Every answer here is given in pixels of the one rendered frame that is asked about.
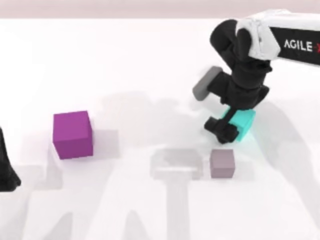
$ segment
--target purple block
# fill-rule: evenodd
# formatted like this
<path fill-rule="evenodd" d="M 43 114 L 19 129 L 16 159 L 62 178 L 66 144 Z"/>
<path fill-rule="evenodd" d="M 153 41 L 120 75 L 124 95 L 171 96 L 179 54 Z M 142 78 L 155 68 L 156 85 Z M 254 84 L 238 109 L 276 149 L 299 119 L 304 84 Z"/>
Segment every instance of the purple block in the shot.
<path fill-rule="evenodd" d="M 232 149 L 214 149 L 210 156 L 212 178 L 232 178 L 236 164 Z"/>
<path fill-rule="evenodd" d="M 93 156 L 92 127 L 88 112 L 54 114 L 53 145 L 61 160 Z"/>

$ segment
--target table surface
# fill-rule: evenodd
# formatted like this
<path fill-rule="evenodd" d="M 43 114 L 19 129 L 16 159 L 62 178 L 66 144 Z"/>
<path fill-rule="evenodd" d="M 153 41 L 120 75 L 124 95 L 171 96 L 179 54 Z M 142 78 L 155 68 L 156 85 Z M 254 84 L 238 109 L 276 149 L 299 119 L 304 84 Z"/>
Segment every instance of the table surface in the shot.
<path fill-rule="evenodd" d="M 4 240 L 314 240 L 320 70 L 276 60 L 242 142 L 203 130 L 226 106 L 194 84 L 226 65 L 218 19 L 1 20 L 0 125 L 23 186 L 0 194 Z M 94 156 L 61 161 L 53 114 L 87 110 Z M 212 149 L 232 179 L 211 179 Z"/>

